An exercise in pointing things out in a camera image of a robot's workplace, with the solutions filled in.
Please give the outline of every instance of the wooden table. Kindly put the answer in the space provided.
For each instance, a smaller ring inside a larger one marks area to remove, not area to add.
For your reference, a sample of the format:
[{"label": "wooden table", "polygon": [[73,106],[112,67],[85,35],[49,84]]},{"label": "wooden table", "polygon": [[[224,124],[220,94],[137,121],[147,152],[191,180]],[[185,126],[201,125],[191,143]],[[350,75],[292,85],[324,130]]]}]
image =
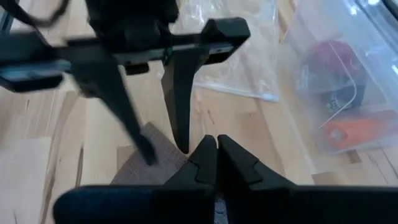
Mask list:
[{"label": "wooden table", "polygon": [[[57,4],[21,0],[45,15]],[[68,14],[45,35],[92,33],[84,1],[72,0]],[[283,34],[295,1],[279,0]],[[15,22],[15,29],[24,26]],[[126,78],[142,123],[172,132],[156,64],[146,75]],[[192,94],[190,145],[205,134],[227,134],[274,171],[297,184],[398,184],[394,148],[326,156],[318,152],[308,127],[295,121],[299,102],[280,79],[280,103],[196,88]],[[109,184],[133,146],[118,121],[96,99],[80,98],[72,82],[59,90],[18,95],[0,89],[0,223],[52,223],[51,208],[65,191],[85,184]]]}]

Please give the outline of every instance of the plastic bag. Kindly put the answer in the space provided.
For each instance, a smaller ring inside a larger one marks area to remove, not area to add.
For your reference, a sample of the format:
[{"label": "plastic bag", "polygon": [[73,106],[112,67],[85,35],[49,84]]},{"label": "plastic bag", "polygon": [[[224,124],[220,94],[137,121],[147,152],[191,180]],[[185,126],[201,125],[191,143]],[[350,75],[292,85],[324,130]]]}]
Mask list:
[{"label": "plastic bag", "polygon": [[184,0],[174,34],[200,32],[209,18],[242,17],[251,37],[227,61],[203,66],[194,85],[278,101],[276,53],[279,37],[275,0]]}]

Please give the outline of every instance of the orange object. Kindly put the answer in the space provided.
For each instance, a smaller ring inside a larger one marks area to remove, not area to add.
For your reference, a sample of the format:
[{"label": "orange object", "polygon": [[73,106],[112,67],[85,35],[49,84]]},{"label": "orange object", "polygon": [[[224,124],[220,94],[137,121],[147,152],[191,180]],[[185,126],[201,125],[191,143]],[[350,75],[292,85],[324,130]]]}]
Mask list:
[{"label": "orange object", "polygon": [[332,121],[325,125],[330,143],[338,149],[346,149],[374,140],[386,133],[387,127],[373,119]]}]

